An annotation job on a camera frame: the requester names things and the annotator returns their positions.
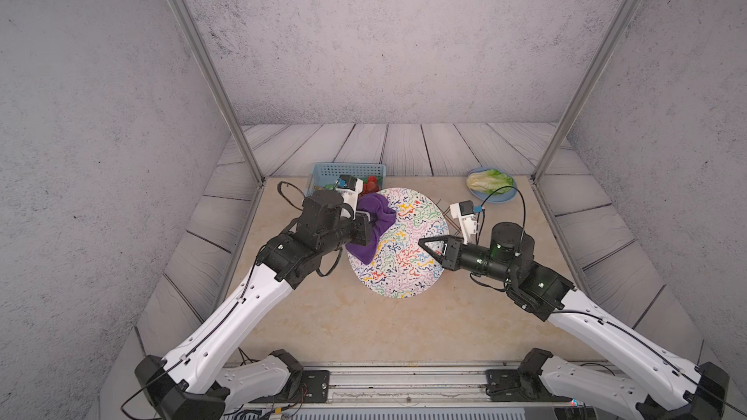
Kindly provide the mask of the purple cloth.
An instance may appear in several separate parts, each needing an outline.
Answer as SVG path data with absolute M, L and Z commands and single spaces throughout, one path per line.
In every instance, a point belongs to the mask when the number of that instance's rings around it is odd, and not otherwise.
M 389 200 L 377 192 L 362 196 L 357 204 L 357 212 L 369 214 L 372 226 L 371 241 L 368 245 L 348 243 L 345 248 L 362 264 L 371 264 L 377 254 L 381 237 L 396 223 L 397 212 L 389 205 Z

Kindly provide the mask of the colourful squiggle round plate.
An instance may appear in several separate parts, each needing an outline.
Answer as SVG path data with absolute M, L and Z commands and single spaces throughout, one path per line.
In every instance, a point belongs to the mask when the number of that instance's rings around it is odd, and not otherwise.
M 371 264 L 362 264 L 348 252 L 356 277 L 371 291 L 390 299 L 406 299 L 432 287 L 443 273 L 419 249 L 423 237 L 447 235 L 449 226 L 436 204 L 421 192 L 389 188 L 383 194 L 397 212 L 396 223 L 381 237 Z

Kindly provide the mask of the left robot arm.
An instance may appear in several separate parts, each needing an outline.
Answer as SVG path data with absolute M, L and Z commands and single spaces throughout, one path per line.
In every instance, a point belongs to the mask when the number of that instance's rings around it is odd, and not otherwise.
M 226 364 L 278 303 L 319 273 L 325 256 L 371 242 L 371 220 L 357 210 L 359 196 L 338 187 L 305 198 L 301 215 L 260 249 L 237 289 L 198 329 L 167 355 L 140 362 L 135 376 L 160 418 L 220 419 L 244 404 L 291 398 L 299 390 L 303 367 L 285 350 L 241 367 Z

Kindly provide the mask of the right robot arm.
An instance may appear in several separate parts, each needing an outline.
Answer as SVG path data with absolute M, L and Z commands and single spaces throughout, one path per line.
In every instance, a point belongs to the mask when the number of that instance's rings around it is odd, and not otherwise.
M 534 240 L 517 224 L 493 227 L 490 245 L 453 235 L 418 242 L 443 268 L 501 282 L 501 293 L 543 322 L 572 334 L 622 371 L 615 376 L 535 348 L 519 365 L 519 390 L 590 404 L 622 419 L 720 419 L 729 375 L 713 363 L 695 365 L 613 317 L 572 281 L 534 260 Z

